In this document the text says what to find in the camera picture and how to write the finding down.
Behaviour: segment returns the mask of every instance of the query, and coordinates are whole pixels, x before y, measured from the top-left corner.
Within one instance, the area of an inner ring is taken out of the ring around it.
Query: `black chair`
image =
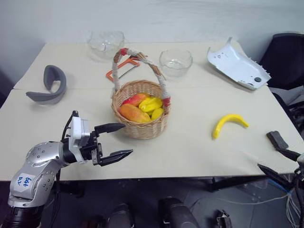
[[[270,73],[270,90],[304,137],[304,34],[275,34],[259,64]],[[294,93],[297,87],[300,90],[292,97],[299,101],[286,104],[280,89],[288,94],[286,90]]]

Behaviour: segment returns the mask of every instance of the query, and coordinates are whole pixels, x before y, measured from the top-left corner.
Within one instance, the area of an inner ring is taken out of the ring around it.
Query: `white plastic part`
[[[70,129],[68,131],[68,149],[74,154],[77,162],[85,163],[84,158],[81,155],[79,149],[79,142],[81,140],[82,132],[81,132],[81,118],[73,117],[70,123]]]
[[[256,62],[242,55],[231,46],[232,37],[217,52],[207,52],[208,61],[218,70],[248,89],[255,90],[264,85],[270,75]]]

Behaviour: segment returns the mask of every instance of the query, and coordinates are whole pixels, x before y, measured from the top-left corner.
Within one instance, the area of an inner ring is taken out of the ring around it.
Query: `clear glass bowl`
[[[94,54],[103,59],[113,59],[116,52],[124,47],[124,33],[92,32],[88,41]]]
[[[171,49],[160,55],[161,71],[169,80],[179,80],[192,65],[191,53],[187,50]]]

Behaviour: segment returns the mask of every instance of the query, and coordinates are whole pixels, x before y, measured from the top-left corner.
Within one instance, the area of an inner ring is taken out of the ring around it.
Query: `white wall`
[[[233,36],[259,60],[273,34],[304,30],[303,10],[302,0],[0,0],[0,70],[15,83],[45,42],[86,42],[90,30],[127,42]]]

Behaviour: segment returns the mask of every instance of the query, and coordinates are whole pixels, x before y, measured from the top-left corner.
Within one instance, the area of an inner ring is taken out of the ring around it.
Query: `cable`
[[[59,209],[60,209],[60,187],[59,187],[60,171],[61,170],[59,170],[58,173],[56,174],[56,194],[55,194],[54,207],[53,207],[51,223],[49,225],[49,228],[53,227],[56,217],[58,215]]]
[[[234,204],[240,204],[240,205],[258,205],[258,204],[268,203],[268,202],[271,202],[271,201],[274,201],[274,200],[280,200],[280,199],[283,199],[283,198],[286,198],[286,197],[288,197],[288,194],[286,194],[284,196],[281,196],[281,197],[276,197],[276,198],[273,198],[273,199],[270,199],[270,200],[257,202],[257,203],[241,203],[241,202],[234,202],[234,201],[230,201],[230,200],[226,200],[226,199],[222,199],[222,198],[217,198],[217,197],[202,197],[202,198],[199,198],[198,200],[196,200],[191,205],[190,209],[192,209],[201,199],[204,199],[204,198],[217,199],[217,200],[222,200],[222,201],[225,201],[225,202],[228,202],[228,203],[234,203]]]
[[[293,228],[298,228],[299,225],[297,225],[295,223],[292,211],[290,209],[290,205],[292,206],[292,209],[295,211],[297,217],[300,218],[300,210],[296,206],[295,202],[293,201],[292,191],[288,194],[288,198],[287,198],[287,201],[286,201],[286,216],[287,216],[287,219],[290,222],[291,226]]]
[[[270,184],[273,184],[275,185],[276,187],[278,187],[280,190],[286,192],[286,193],[289,193],[289,191],[287,191],[285,188],[283,188],[281,185],[279,185],[278,183],[276,183],[275,181],[273,181],[272,179],[269,179],[268,182]]]
[[[72,118],[73,118],[73,113],[71,114],[70,118],[68,119],[64,129],[63,129],[63,132],[62,132],[62,136],[61,136],[61,140],[64,140],[65,139],[65,136],[66,136],[66,132],[67,132],[67,129],[68,129],[68,126],[70,125],[71,121],[72,121]]]
[[[304,204],[303,204],[303,199],[301,198],[301,193],[300,193],[300,189],[299,189],[299,178],[296,179],[296,187],[295,187],[295,193],[296,196],[298,198],[299,204],[300,204],[300,228],[304,228]]]
[[[54,203],[54,201],[55,201],[55,197],[49,202],[49,204],[47,204],[47,205],[44,207],[44,209],[47,209],[49,206],[51,206],[52,203]]]

